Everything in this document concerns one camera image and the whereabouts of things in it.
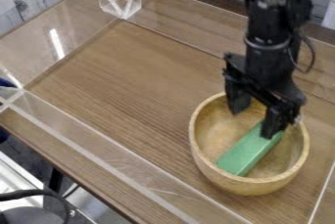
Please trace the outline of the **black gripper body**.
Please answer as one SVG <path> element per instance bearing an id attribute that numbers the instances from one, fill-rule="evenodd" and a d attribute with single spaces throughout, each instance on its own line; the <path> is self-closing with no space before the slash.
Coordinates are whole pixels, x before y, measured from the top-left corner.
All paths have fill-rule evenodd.
<path id="1" fill-rule="evenodd" d="M 293 81 L 301 39 L 293 36 L 281 42 L 266 42 L 246 36 L 245 44 L 243 56 L 223 55 L 223 76 L 249 85 L 250 99 L 257 99 L 265 110 L 277 104 L 296 105 L 301 110 L 306 97 Z"/>

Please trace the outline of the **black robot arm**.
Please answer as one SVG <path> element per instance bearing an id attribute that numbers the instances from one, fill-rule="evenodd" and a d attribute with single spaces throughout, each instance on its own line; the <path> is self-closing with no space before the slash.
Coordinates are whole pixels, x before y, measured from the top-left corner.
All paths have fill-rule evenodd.
<path id="1" fill-rule="evenodd" d="M 223 56 L 229 110 L 242 112 L 251 101 L 265 105 L 259 136 L 265 139 L 294 123 L 306 97 L 294 83 L 300 47 L 309 41 L 301 33 L 310 14 L 310 0 L 245 0 L 246 53 Z"/>

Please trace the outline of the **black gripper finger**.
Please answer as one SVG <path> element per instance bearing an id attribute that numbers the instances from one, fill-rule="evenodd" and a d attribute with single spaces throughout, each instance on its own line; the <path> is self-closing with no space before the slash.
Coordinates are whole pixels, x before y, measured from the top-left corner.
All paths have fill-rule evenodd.
<path id="1" fill-rule="evenodd" d="M 249 93 L 249 85 L 231 76 L 224 77 L 224 92 L 227 98 L 227 106 L 231 114 L 242 112 L 251 103 L 251 95 Z"/>
<path id="2" fill-rule="evenodd" d="M 271 105 L 265 111 L 265 118 L 261 122 L 259 136 L 270 139 L 278 131 L 286 129 L 289 124 L 296 122 L 300 115 L 300 108 L 290 104 Z"/>

